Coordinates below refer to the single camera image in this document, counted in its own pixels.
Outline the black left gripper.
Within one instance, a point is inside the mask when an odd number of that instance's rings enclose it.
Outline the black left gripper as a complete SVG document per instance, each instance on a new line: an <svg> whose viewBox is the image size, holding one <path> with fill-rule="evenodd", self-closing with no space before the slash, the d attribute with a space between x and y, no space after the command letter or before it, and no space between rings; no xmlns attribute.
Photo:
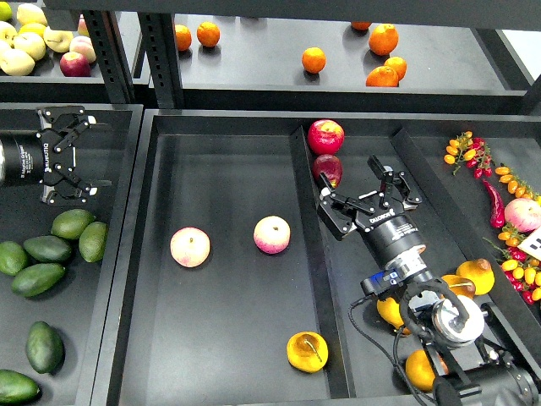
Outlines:
<svg viewBox="0 0 541 406"><path fill-rule="evenodd" d="M49 206L83 206L108 179L84 180L76 171L75 141L87 130L109 130L83 106L36 109L41 130L35 135L1 136L1 185L43 186L41 201Z"/></svg>

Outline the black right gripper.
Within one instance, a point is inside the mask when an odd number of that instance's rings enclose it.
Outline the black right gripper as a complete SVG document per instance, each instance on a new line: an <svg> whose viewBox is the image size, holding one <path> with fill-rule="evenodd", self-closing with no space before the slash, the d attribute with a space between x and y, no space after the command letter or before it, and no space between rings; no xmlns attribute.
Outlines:
<svg viewBox="0 0 541 406"><path fill-rule="evenodd" d="M340 195L320 172L318 214L338 241L359 233L381 269L398 261L415 261L426 249L418 227L405 211L415 210L423 198L412 189L404 171L383 165L375 155L369 168L380 181L380 191L357 198Z"/></svg>

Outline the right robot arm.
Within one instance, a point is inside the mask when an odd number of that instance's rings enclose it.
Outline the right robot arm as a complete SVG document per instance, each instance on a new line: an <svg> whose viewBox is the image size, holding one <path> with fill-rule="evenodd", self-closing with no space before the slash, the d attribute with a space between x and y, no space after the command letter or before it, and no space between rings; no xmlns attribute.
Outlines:
<svg viewBox="0 0 541 406"><path fill-rule="evenodd" d="M495 306L454 293L426 266L426 245L407 214L422 200L407 175L382 165L376 156L368 164L380 188L358 197L338 194L325 169L313 170L321 220L338 240L359 233L379 269L361 282L363 297L349 308L395 300L402 322L386 357L418 404L538 405L539 372L519 354L518 345L507 348L484 335L490 329L497 337L511 336ZM434 374L428 391L414 384L412 363L399 360L405 330L419 340Z"/></svg>

